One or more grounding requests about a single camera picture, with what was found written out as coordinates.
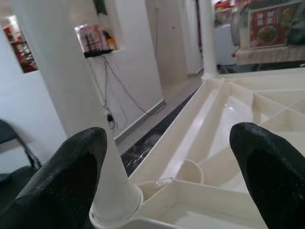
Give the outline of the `white chest freezer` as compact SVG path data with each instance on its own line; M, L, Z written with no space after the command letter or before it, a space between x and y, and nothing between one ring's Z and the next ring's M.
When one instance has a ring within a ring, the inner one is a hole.
M217 65L235 65L236 58L229 24L214 29L214 50Z

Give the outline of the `white plastic children table top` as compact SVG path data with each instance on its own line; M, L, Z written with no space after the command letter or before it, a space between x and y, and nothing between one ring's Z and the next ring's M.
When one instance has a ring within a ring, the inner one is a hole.
M117 229L268 229L231 150L254 123L305 157L305 68L220 75L202 85L128 176L143 203Z

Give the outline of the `dark sauce bottle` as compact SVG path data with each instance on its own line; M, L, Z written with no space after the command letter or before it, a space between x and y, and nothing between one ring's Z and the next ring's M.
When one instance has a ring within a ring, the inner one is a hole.
M103 34L107 40L109 49L113 51L117 50L115 39L107 31L103 31Z

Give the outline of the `grey round container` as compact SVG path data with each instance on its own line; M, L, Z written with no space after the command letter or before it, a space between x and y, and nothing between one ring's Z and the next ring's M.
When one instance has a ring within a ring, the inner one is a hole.
M249 29L249 9L248 4L238 7L232 13L231 37L234 46L241 49L249 49L250 29Z

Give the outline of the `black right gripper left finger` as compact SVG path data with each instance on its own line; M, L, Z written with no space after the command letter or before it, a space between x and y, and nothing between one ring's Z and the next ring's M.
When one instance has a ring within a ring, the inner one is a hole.
M83 229L106 153L101 127L67 139L0 214L0 229Z

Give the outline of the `black metal chair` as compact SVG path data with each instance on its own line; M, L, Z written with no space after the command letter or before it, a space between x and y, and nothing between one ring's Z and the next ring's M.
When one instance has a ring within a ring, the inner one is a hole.
M41 166L26 141L9 123L0 119L0 185L9 183L19 169L36 170Z

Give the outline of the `clear bottle red label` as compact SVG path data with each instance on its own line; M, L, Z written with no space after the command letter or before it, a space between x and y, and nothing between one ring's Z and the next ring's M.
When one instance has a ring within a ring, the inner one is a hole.
M80 25L74 30L84 53L103 50L101 33L97 24Z

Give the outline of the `woven wicker bench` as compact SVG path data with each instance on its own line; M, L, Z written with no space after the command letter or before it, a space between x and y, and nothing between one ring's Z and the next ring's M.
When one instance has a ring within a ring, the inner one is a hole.
M238 50L235 57L237 65L304 61L305 46Z

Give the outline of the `black plastic bag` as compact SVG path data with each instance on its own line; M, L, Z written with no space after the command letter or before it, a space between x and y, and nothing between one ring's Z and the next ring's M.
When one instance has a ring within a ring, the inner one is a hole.
M301 3L292 19L287 45L305 45L305 2Z

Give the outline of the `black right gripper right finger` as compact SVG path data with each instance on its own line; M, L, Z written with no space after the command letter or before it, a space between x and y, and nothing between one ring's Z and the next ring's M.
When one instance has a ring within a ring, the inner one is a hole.
M232 126L229 143L268 229L305 229L305 157L254 123Z

